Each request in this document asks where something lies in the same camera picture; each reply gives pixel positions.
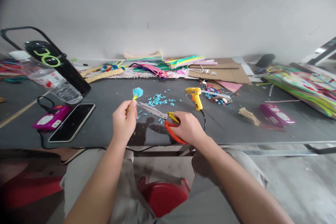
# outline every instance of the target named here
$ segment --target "hand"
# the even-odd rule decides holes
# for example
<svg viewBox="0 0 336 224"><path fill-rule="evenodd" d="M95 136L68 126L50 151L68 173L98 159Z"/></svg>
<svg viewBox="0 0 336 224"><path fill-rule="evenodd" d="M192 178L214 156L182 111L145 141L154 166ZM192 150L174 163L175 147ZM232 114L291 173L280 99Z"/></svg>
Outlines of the hand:
<svg viewBox="0 0 336 224"><path fill-rule="evenodd" d="M198 119L191 113L176 111L173 115L181 122L179 127L171 127L171 130L179 138L198 148L198 146L210 137L206 135Z"/></svg>
<svg viewBox="0 0 336 224"><path fill-rule="evenodd" d="M137 102L135 100L124 101L113 113L113 139L123 141L125 144L131 138L135 125L137 124L138 111Z"/></svg>

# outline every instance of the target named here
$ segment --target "table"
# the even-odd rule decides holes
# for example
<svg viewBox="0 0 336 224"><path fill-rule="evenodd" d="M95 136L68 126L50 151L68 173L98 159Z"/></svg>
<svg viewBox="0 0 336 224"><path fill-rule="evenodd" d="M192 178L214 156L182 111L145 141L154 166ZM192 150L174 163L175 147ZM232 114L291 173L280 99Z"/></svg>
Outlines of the table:
<svg viewBox="0 0 336 224"><path fill-rule="evenodd" d="M35 97L45 93L45 90L37 84L27 80L22 84L0 83L1 90L6 90L7 103L0 104L0 115L15 107L19 110L24 104L31 103ZM162 112L187 111L194 114L203 126L204 120L200 112L195 110L195 104L190 96L185 96L184 89L198 87L199 82L188 79L141 78L141 79L103 79L91 84L91 91L84 97L82 103L94 103L96 109L91 114L85 125L79 131L75 139L70 143L49 143L47 139L51 135L44 134L44 145L47 148L55 147L93 147L107 146L112 138L112 113L127 99L132 99L132 90L136 87L143 89L144 95L138 100L147 102L147 98L157 93L165 95L166 99L175 99L175 106L168 104L157 105ZM279 103L278 106L296 123L286 127L286 132L272 131L254 126L248 119L238 114L241 107L263 120L264 116L259 110L259 105L265 100L293 100L294 98L278 87L273 88L272 96L268 96L270 85L266 89L262 86L244 85L239 91L239 96L233 97L230 106L221 106L212 103L201 95L203 110L206 116L205 132L219 145L265 145L265 144L306 144L310 150L306 154L316 153L310 145L312 143L336 142L334 129L336 121L322 115L303 102ZM56 104L62 104L56 97L48 94ZM38 104L34 104L25 113L0 129L0 148L39 148L41 140L37 131L31 125L37 121L45 111ZM158 122L158 118L148 114L137 121L136 129L132 135L129 146L167 146L174 143L168 135L164 125Z"/></svg>

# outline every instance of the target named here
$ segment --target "yellow glue gun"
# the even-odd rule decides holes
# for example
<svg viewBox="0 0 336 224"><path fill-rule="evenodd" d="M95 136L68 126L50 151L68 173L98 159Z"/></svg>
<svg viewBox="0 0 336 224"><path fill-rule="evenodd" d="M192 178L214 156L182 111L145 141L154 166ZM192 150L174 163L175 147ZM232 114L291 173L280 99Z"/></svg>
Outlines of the yellow glue gun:
<svg viewBox="0 0 336 224"><path fill-rule="evenodd" d="M201 89L198 88L198 87L192 87L192 88L188 87L184 91L192 96L191 100L193 100L195 102L195 104L196 104L196 110L197 111L202 110L203 109L203 105L202 105L201 99L200 99L200 94L202 93Z"/></svg>

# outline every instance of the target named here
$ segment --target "blue pipe cleaner piece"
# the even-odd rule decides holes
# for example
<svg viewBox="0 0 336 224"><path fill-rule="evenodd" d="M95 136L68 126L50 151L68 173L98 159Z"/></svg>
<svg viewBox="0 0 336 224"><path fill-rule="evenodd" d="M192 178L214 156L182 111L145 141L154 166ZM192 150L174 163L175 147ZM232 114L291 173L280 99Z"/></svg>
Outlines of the blue pipe cleaner piece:
<svg viewBox="0 0 336 224"><path fill-rule="evenodd" d="M133 96L137 96L137 98L141 97L143 93L144 91L139 87L133 89Z"/></svg>

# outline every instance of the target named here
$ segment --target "gray pants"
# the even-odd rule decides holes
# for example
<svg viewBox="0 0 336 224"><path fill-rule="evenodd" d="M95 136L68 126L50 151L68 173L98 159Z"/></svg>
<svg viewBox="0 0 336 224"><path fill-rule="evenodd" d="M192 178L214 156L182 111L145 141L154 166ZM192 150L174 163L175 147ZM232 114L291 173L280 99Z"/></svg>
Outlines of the gray pants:
<svg viewBox="0 0 336 224"><path fill-rule="evenodd" d="M244 167L262 186L268 180L259 167L245 153L237 149L225 150ZM61 186L65 192L65 216L68 215L86 182L104 154L104 150L87 150L69 165ZM240 223L219 180L206 159L196 153L192 159L195 173L188 199L169 214L155 218L150 206L139 193L130 159L124 159L117 187L116 199L109 223Z"/></svg>

